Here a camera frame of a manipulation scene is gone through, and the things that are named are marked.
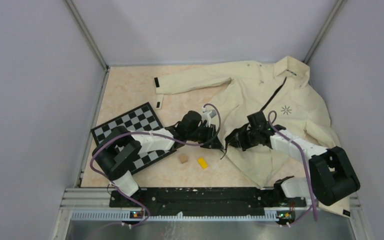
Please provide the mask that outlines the cream zip-up jacket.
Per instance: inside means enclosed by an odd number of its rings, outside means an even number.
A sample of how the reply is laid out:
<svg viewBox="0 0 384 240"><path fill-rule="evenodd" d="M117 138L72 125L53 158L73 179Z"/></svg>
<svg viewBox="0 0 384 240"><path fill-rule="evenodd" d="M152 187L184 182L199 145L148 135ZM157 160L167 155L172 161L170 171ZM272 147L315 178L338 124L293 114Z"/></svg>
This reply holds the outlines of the cream zip-up jacket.
<svg viewBox="0 0 384 240"><path fill-rule="evenodd" d="M341 145L332 129L324 99L309 85L310 67L286 56L275 63L233 61L191 68L155 77L158 95L174 95L227 84L210 103L221 115L218 138L225 143L233 130L248 122L248 115L275 111L275 123L319 146Z"/></svg>

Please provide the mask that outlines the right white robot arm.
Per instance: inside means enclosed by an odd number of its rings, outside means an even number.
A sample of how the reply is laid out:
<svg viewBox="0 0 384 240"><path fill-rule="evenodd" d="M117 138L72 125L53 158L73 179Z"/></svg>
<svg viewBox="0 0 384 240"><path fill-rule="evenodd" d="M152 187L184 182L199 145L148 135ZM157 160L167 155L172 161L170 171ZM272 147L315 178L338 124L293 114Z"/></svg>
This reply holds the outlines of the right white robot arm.
<svg viewBox="0 0 384 240"><path fill-rule="evenodd" d="M360 190L360 180L343 148L327 148L311 143L292 134L284 126L275 125L262 112L248 115L247 119L248 123L226 137L227 146L242 151L258 145L266 146L302 161L304 166L304 192L298 192L299 180L286 180L273 192L277 205L287 206L293 198L308 194L312 200L317 199L323 205L331 206Z"/></svg>

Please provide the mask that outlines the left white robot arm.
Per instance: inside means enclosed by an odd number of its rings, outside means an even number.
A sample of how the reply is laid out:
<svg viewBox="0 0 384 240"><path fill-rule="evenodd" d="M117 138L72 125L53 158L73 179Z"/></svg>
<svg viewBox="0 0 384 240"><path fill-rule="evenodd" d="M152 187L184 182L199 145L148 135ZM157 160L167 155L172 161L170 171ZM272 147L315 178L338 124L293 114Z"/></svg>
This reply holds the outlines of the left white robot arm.
<svg viewBox="0 0 384 240"><path fill-rule="evenodd" d="M130 131L118 126L93 151L92 160L102 175L122 192L121 200L129 207L140 202L139 186L130 171L140 155L156 151L175 151L183 146L222 149L220 131L211 121L220 118L218 110L189 111L176 124L158 130Z"/></svg>

